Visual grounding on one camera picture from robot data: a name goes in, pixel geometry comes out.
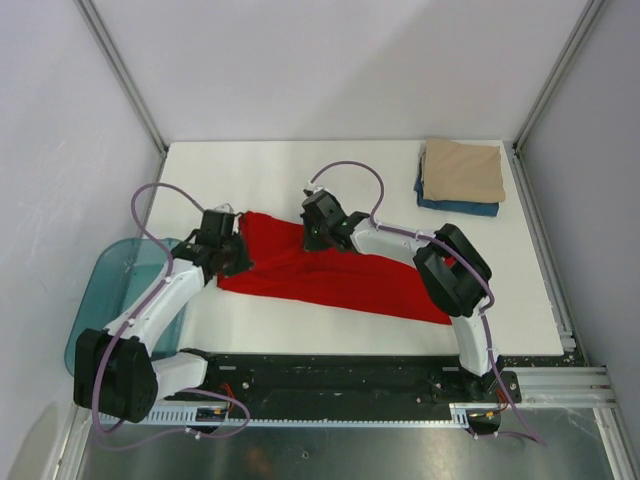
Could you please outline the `red t-shirt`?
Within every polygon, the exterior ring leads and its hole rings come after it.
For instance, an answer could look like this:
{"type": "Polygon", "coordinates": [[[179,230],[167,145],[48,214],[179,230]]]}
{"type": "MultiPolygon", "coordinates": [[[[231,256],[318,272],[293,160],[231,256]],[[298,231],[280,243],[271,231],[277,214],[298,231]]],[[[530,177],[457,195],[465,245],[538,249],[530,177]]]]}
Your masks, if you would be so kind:
{"type": "Polygon", "coordinates": [[[253,266],[219,276],[225,291],[449,325],[415,268],[376,255],[336,250],[307,252],[303,226],[249,211],[240,233],[253,266]]]}

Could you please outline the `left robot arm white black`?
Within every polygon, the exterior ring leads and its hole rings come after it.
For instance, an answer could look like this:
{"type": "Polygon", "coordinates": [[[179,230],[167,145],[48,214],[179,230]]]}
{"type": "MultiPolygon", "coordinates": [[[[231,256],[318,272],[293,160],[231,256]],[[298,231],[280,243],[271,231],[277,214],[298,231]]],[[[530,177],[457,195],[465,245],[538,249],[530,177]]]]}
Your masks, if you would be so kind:
{"type": "Polygon", "coordinates": [[[128,309],[105,327],[79,335],[76,405],[138,423],[157,401],[186,389],[202,400],[219,392],[221,376],[203,355],[179,351],[156,359],[153,352],[176,315],[212,279],[251,268],[237,218],[228,204],[205,210],[199,228],[170,250],[164,269],[128,309]]]}

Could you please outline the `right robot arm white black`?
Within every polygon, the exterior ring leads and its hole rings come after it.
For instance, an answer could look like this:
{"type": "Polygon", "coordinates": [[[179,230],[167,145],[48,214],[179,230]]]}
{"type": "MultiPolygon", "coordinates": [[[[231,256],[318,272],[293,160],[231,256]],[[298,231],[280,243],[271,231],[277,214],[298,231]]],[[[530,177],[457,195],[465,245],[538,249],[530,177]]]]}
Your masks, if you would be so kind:
{"type": "Polygon", "coordinates": [[[371,214],[346,214],[322,187],[309,187],[302,203],[304,247],[374,255],[413,267],[433,304],[449,316],[459,347],[463,393],[484,401],[497,389],[491,371],[498,354],[487,338],[486,311],[495,303],[492,271],[463,232],[453,224],[412,231],[377,222],[371,214]]]}

